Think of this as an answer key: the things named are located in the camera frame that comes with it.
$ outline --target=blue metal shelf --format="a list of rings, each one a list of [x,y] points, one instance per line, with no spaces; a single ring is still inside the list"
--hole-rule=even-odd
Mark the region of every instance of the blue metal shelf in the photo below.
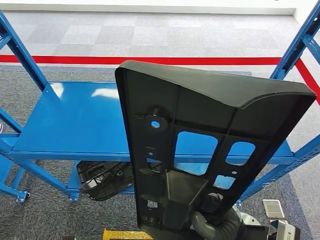
[[[308,47],[320,63],[320,48],[313,36],[320,26],[320,0],[302,26],[288,51],[271,75],[282,80]],[[0,191],[23,199],[15,190],[23,169],[32,173],[62,191],[71,201],[78,199],[80,180],[78,161],[129,161],[129,151],[115,83],[107,82],[48,82],[30,54],[0,12],[0,49],[8,45],[42,90],[42,95],[24,128],[0,108],[0,118],[17,134],[0,134]],[[183,137],[177,146],[176,167],[195,174],[207,169],[214,146],[196,137]],[[232,147],[226,158],[232,164],[244,164],[252,149],[244,144]],[[245,200],[285,174],[312,159],[320,152],[320,135],[293,153],[285,141],[269,164],[278,165],[252,183],[240,200]],[[74,161],[68,184],[64,184],[31,159]],[[12,162],[20,166],[11,187],[2,184]],[[133,188],[124,191],[132,194]]]

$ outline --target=round hole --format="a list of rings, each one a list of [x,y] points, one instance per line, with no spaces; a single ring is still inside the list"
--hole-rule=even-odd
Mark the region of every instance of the round hole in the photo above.
[[[118,177],[121,177],[121,176],[122,176],[124,173],[122,171],[122,170],[120,170],[120,171],[118,171],[118,172],[117,172],[116,173],[116,175],[118,176]]]
[[[158,123],[157,121],[152,121],[151,127],[154,128],[154,129],[158,129],[160,127],[160,123]]]

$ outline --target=metal plate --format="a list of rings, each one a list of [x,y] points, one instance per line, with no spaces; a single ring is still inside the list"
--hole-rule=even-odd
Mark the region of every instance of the metal plate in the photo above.
[[[263,199],[263,207],[268,218],[271,219],[283,219],[285,218],[282,204],[279,200]]]

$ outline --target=black plastic piece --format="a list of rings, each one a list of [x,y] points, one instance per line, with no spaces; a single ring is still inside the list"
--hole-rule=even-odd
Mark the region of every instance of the black plastic piece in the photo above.
[[[134,184],[130,162],[81,161],[77,166],[80,191],[94,201],[105,201]]]
[[[245,225],[245,228],[244,236],[238,240],[267,240],[269,230],[268,226],[257,225]]]
[[[316,97],[302,83],[137,61],[122,63],[115,80],[134,176],[137,224],[156,240],[201,239],[190,229],[194,210],[219,224]],[[174,168],[177,135],[183,131],[217,139],[205,174]],[[243,166],[228,164],[235,142],[255,149]],[[160,170],[149,169],[146,158],[160,161]],[[235,180],[229,189],[214,187],[218,175]],[[211,193],[222,200],[214,209],[202,208]],[[149,208],[148,201],[158,207]]]

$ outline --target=rectangular hole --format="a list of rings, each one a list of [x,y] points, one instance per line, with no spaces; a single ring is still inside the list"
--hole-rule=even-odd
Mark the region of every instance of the rectangular hole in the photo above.
[[[217,175],[213,186],[216,188],[228,190],[231,188],[235,180],[235,178],[234,177]]]
[[[160,169],[162,167],[161,161],[151,159],[151,158],[146,158],[146,162],[148,164],[148,169],[160,173]]]
[[[157,209],[158,208],[158,202],[151,201],[151,200],[146,200],[146,201],[148,202],[147,206],[149,209]]]
[[[177,135],[175,154],[208,155],[208,158],[211,159],[217,144],[218,140],[214,136],[182,131]],[[180,163],[174,159],[176,169],[197,176],[206,173],[208,165],[208,163]]]
[[[232,160],[226,157],[226,162],[230,165],[243,166],[247,163],[247,161],[252,155],[253,152],[254,152],[255,149],[256,149],[256,146],[254,146],[254,144],[252,144],[250,142],[245,142],[245,141],[237,141],[233,143],[231,146],[228,155],[232,155],[232,156],[242,155],[242,156],[245,156],[246,158],[244,159],[243,162],[242,163],[235,163],[235,162],[232,162]]]

